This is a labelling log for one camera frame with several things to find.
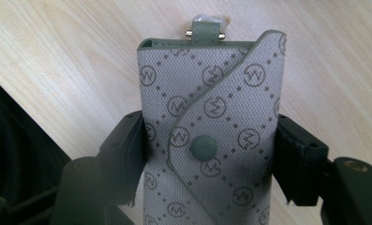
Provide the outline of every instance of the dotted pattern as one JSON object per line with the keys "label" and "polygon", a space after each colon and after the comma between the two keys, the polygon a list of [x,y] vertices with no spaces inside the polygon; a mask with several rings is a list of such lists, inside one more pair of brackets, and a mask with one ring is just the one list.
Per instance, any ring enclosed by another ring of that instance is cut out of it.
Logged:
{"label": "dotted pattern", "polygon": [[[151,153],[144,224],[268,224],[286,37],[248,48],[138,51]],[[189,146],[217,140],[200,162]]]}

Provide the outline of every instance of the gray snap button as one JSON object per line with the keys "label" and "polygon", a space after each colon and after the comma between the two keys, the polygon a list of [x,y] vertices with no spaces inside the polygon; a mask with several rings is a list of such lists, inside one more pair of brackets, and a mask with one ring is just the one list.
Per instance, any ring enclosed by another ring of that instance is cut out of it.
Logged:
{"label": "gray snap button", "polygon": [[208,135],[200,135],[192,141],[189,150],[197,160],[208,161],[216,156],[217,141]]}

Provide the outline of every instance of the gray fabric pouch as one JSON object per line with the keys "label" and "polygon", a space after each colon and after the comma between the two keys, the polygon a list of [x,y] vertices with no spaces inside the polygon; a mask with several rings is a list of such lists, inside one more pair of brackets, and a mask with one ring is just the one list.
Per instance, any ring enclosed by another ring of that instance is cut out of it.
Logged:
{"label": "gray fabric pouch", "polygon": [[144,224],[268,224],[285,34],[146,39],[138,49],[150,147]]}

